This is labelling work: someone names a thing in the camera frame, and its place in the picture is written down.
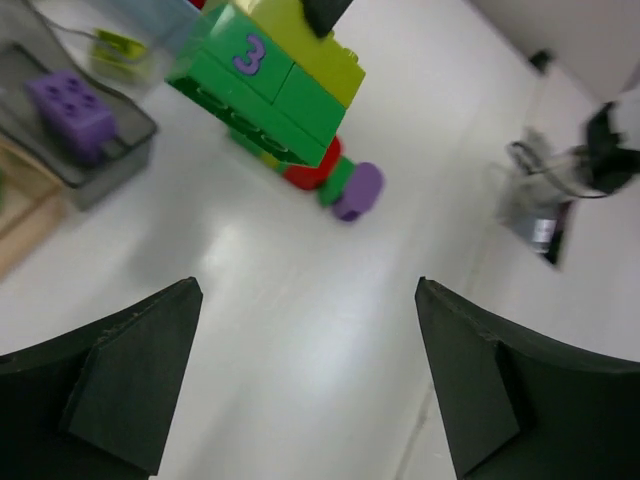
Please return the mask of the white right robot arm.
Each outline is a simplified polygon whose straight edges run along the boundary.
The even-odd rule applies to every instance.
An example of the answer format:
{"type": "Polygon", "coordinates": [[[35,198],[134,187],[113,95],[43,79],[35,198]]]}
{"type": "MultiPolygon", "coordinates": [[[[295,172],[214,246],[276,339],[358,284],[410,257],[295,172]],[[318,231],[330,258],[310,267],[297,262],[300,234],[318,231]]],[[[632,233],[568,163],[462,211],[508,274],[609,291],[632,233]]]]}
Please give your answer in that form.
{"type": "MultiPolygon", "coordinates": [[[[303,13],[315,36],[324,39],[351,6],[351,1],[303,1],[303,13]]],[[[590,179],[587,186],[599,192],[589,199],[606,198],[622,189],[639,173],[639,150],[622,146],[623,132],[613,126],[619,102],[606,102],[584,124],[586,144],[580,158],[590,179]]]]}

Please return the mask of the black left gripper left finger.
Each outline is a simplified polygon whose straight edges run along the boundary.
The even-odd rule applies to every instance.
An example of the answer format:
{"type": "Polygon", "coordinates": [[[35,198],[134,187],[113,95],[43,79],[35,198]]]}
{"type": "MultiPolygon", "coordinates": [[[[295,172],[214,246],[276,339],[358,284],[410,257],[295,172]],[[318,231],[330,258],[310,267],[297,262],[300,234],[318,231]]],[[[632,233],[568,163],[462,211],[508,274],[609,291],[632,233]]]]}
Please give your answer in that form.
{"type": "Polygon", "coordinates": [[[193,277],[1,358],[4,479],[158,474],[203,293],[193,277]]]}

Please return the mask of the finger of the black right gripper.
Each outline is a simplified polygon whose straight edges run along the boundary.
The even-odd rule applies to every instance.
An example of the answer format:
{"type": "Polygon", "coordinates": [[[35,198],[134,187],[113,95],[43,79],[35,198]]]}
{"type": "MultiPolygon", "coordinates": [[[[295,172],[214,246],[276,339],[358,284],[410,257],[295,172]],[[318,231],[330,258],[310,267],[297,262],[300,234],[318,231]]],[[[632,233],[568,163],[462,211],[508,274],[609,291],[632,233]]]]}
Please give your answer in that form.
{"type": "Polygon", "coordinates": [[[325,38],[353,0],[302,0],[305,19],[318,38],[325,38]]]}

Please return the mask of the lime lego brick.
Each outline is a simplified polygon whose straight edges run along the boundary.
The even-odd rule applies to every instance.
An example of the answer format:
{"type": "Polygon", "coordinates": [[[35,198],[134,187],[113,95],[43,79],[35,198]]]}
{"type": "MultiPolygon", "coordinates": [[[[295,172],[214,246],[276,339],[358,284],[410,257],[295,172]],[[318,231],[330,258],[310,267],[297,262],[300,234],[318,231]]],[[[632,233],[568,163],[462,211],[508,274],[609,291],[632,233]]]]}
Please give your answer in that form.
{"type": "Polygon", "coordinates": [[[92,71],[125,84],[145,81],[150,74],[148,48],[133,38],[95,29],[89,53],[92,71]]]}

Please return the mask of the green lime purple lego block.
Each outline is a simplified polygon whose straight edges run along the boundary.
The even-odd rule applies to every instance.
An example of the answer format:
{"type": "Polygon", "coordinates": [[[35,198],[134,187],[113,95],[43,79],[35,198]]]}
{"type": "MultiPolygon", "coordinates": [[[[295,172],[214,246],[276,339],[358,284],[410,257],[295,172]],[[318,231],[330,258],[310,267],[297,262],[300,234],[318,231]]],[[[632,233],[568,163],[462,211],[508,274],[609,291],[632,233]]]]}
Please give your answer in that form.
{"type": "Polygon", "coordinates": [[[317,167],[364,78],[301,1],[209,1],[166,81],[276,160],[317,167]]]}

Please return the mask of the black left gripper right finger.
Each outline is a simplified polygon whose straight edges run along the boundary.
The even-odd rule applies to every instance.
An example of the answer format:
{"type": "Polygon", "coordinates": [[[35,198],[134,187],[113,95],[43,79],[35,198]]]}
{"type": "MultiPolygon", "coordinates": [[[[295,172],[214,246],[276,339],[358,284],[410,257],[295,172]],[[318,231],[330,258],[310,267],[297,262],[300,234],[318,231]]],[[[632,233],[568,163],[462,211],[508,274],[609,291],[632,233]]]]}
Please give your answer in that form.
{"type": "Polygon", "coordinates": [[[460,479],[635,479],[639,366],[486,311],[440,283],[415,292],[460,479]]]}

